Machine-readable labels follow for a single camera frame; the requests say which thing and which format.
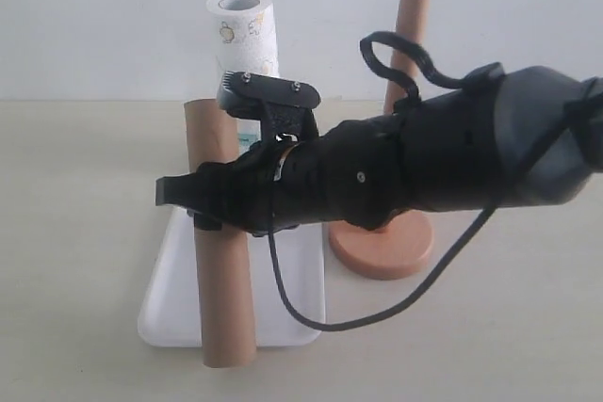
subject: white wall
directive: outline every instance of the white wall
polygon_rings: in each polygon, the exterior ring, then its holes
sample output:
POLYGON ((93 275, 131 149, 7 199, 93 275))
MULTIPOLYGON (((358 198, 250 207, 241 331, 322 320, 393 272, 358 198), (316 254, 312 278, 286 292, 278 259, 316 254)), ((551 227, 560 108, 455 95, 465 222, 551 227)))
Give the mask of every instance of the white wall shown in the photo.
MULTIPOLYGON (((205 0, 0 0, 0 99, 213 94, 205 0)), ((398 0, 274 0, 281 74, 325 97, 381 99, 358 40, 398 0)), ((450 75, 494 60, 603 75, 601 0, 432 0, 426 46, 450 75)))

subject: robotic arm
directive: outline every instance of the robotic arm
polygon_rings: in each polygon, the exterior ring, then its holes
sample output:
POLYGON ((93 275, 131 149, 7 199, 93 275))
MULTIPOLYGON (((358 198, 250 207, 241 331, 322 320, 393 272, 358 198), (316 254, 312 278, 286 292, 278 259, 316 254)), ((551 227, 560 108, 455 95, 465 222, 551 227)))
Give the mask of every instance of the robotic arm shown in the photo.
POLYGON ((562 204, 603 169, 603 79, 545 67, 505 73, 498 63, 451 79, 390 32, 360 48, 372 71, 408 93, 393 115, 343 121, 320 137, 314 88, 228 72, 220 106, 260 121, 262 139, 234 162, 157 180, 156 205, 187 208, 197 228, 227 223, 256 236, 333 220, 375 230, 409 209, 480 209, 497 193, 502 207, 562 204), (407 54, 450 92, 422 101, 412 79, 377 60, 373 42, 407 54))

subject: white tray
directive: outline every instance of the white tray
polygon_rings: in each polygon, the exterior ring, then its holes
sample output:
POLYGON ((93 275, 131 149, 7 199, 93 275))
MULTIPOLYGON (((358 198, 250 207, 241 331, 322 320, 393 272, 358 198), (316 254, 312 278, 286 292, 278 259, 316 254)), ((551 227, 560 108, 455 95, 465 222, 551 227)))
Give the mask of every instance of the white tray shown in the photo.
MULTIPOLYGON (((268 239, 249 237, 258 346, 303 346, 319 332, 303 326, 279 299, 268 239)), ((317 321, 325 319, 321 225, 275 235, 285 289, 293 305, 317 321)), ((201 347, 201 316, 192 219, 174 208, 139 314, 139 335, 159 347, 201 347)))

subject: white table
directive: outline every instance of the white table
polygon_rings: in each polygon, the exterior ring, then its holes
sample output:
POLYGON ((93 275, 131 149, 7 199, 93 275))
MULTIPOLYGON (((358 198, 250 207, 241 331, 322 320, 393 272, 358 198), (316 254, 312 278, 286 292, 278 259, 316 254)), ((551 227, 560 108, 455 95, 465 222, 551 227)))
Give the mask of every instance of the white table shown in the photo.
MULTIPOLYGON (((325 101, 323 130, 378 113, 325 101)), ((137 315, 187 170, 182 106, 0 104, 0 400, 603 400, 603 178, 572 203, 497 214, 408 312, 210 370, 154 349, 137 315)), ((434 257, 474 213, 432 216, 434 257)), ((331 321, 402 299, 326 256, 331 321)))

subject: paper towel roll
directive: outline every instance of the paper towel roll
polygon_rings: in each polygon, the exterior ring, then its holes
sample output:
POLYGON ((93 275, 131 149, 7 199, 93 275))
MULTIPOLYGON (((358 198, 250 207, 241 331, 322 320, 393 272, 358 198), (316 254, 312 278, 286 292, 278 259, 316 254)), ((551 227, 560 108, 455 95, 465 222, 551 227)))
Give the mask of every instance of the paper towel roll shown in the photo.
MULTIPOLYGON (((279 76, 276 23, 271 0, 208 0, 218 78, 225 71, 279 76)), ((260 138, 259 121, 237 121, 239 150, 260 138)))

